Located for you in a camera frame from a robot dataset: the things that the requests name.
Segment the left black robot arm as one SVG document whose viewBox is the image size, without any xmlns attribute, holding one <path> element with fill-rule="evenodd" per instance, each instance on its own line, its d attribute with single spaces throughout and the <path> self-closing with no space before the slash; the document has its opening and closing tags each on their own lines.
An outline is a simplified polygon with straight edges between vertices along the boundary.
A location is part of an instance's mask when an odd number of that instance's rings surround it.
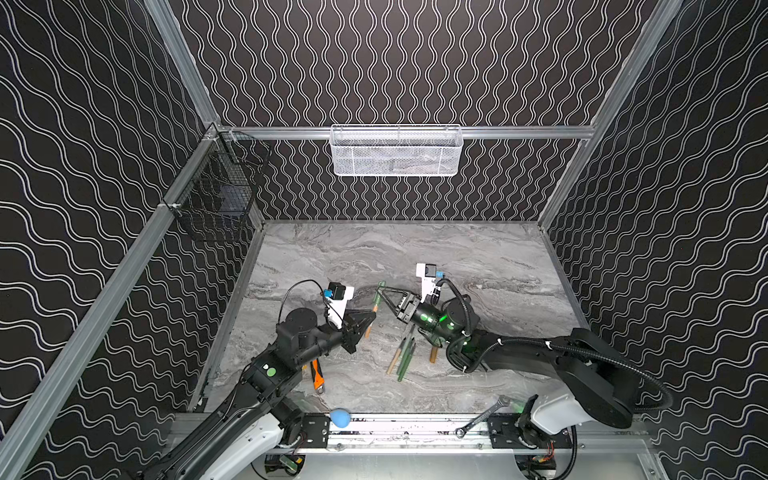
<svg viewBox="0 0 768 480">
<path fill-rule="evenodd" d="M 288 398 L 302 368 L 341 347 L 356 351 L 376 319 L 352 309 L 339 327 L 297 308 L 276 326 L 277 337 L 245 368 L 233 390 L 189 435 L 131 479 L 233 479 L 280 442 L 299 441 L 305 413 Z"/>
</svg>

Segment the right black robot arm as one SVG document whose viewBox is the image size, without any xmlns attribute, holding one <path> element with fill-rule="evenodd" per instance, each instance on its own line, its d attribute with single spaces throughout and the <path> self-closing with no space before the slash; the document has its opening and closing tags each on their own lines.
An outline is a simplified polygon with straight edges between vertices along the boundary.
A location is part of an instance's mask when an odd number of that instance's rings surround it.
<svg viewBox="0 0 768 480">
<path fill-rule="evenodd" d="M 660 379 L 588 329 L 549 338 L 501 335 L 480 327 L 479 316 L 461 294 L 437 305 L 401 288 L 380 286 L 377 293 L 398 320 L 444 349 L 448 363 L 464 374 L 486 368 L 557 380 L 557 386 L 526 401 L 522 430 L 554 435 L 587 421 L 625 429 L 635 415 L 673 404 L 672 392 Z"/>
</svg>

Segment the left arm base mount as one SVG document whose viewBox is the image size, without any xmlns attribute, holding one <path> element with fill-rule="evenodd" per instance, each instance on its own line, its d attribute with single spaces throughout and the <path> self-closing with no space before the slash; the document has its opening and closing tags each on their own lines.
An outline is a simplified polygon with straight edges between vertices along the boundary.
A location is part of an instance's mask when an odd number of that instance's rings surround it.
<svg viewBox="0 0 768 480">
<path fill-rule="evenodd" d="M 283 432 L 276 447 L 282 449 L 324 449 L 328 445 L 332 422 L 323 413 L 305 413 L 295 418 Z"/>
</svg>

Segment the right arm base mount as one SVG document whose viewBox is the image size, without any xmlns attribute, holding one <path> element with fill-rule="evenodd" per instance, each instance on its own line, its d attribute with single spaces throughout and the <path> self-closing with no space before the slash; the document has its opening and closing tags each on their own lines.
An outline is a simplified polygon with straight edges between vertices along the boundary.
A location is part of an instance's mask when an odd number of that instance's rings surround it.
<svg viewBox="0 0 768 480">
<path fill-rule="evenodd" d="M 542 450 L 570 449 L 573 441 L 568 429 L 548 434 L 520 420 L 520 414 L 494 414 L 487 420 L 493 449 Z"/>
</svg>

